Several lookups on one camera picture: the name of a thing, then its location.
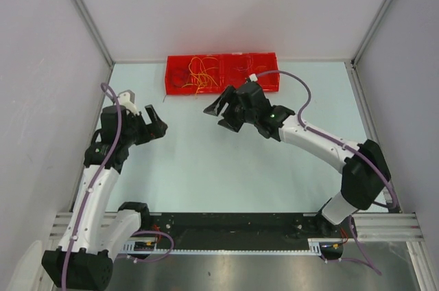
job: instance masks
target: cable clip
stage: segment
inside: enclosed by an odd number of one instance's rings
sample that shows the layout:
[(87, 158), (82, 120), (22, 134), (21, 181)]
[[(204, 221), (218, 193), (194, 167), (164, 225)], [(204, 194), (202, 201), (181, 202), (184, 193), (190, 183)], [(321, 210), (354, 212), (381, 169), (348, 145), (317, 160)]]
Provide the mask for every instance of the cable clip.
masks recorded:
[(252, 82), (256, 82), (258, 80), (258, 76), (256, 76), (255, 73), (252, 73), (250, 76), (248, 76), (248, 78), (252, 81)]

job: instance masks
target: light blue floor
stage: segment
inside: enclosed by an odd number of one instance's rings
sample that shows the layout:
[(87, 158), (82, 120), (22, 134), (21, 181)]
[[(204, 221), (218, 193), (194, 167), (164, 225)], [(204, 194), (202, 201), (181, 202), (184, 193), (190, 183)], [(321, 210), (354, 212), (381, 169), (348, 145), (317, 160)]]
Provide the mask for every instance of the light blue floor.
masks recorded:
[[(153, 104), (169, 128), (164, 138), (131, 147), (107, 211), (136, 201), (153, 212), (316, 212), (340, 190), (341, 176), (311, 154), (264, 139), (248, 124), (239, 133), (218, 126), (219, 118), (202, 113), (216, 95), (165, 98), (165, 67), (115, 65), (113, 89), (134, 91), (144, 117), (143, 107)], [(311, 87), (305, 119), (345, 139), (366, 140), (343, 63), (280, 62), (279, 68)], [(296, 112), (307, 99), (283, 75), (279, 93), (267, 96)]]

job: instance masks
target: robotic arm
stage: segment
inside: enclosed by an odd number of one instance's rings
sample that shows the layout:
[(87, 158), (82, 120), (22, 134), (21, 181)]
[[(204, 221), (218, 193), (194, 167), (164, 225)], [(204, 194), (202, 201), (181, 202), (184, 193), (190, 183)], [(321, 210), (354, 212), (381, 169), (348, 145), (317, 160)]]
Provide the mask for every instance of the robotic arm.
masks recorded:
[[(218, 124), (239, 132), (244, 123), (253, 124), (265, 138), (298, 146), (319, 159), (327, 162), (342, 175), (342, 188), (323, 208), (319, 214), (332, 225), (340, 224), (357, 210), (366, 210), (383, 189), (381, 179), (370, 166), (356, 154), (346, 150), (345, 146), (354, 148), (372, 161), (387, 180), (390, 172), (381, 148), (372, 140), (363, 144), (335, 137), (302, 120), (302, 126), (294, 111), (284, 106), (272, 106), (255, 81), (248, 81), (238, 89), (228, 86), (226, 90), (206, 109), (204, 113), (223, 119)], [(338, 146), (329, 139), (307, 130), (313, 128), (322, 134), (336, 138), (344, 145)]]
[(167, 129), (151, 105), (145, 107), (151, 123), (145, 123), (141, 112), (134, 105), (133, 92), (120, 93), (118, 100), (121, 107), (121, 133), (116, 148), (91, 184), (116, 138), (118, 116), (117, 107), (113, 105), (103, 108), (102, 127), (95, 132), (85, 152), (84, 173), (67, 231), (58, 249), (45, 251), (43, 255), (42, 265), (58, 287), (61, 286), (62, 268), (71, 240), (74, 242), (67, 270), (67, 287), (105, 290), (110, 282), (112, 264), (124, 243), (134, 232), (149, 229), (151, 225), (146, 204), (126, 202), (119, 208), (113, 223), (101, 232), (105, 209), (123, 163), (128, 158), (128, 149), (132, 145), (138, 146), (164, 137)]

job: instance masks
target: red plastic bin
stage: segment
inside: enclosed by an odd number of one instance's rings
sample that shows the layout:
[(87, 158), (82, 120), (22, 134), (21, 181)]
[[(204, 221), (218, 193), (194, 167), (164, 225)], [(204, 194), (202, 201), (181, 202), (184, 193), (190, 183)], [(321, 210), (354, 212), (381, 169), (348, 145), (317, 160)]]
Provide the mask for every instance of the red plastic bin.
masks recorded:
[[(241, 86), (249, 75), (277, 70), (275, 53), (168, 56), (166, 94), (219, 94), (228, 86)], [(279, 74), (258, 79), (264, 91), (279, 91)]]

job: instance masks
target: white wall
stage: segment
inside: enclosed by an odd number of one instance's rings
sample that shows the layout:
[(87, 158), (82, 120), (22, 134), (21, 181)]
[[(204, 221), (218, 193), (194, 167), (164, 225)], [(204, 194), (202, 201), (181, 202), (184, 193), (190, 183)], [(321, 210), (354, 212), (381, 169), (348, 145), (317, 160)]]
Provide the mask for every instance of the white wall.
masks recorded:
[(70, 0), (0, 0), (0, 290), (73, 195), (110, 73)]
[(383, 0), (84, 0), (117, 62), (275, 51), (351, 59)]
[(359, 62), (406, 212), (439, 263), (439, 0), (396, 0)]

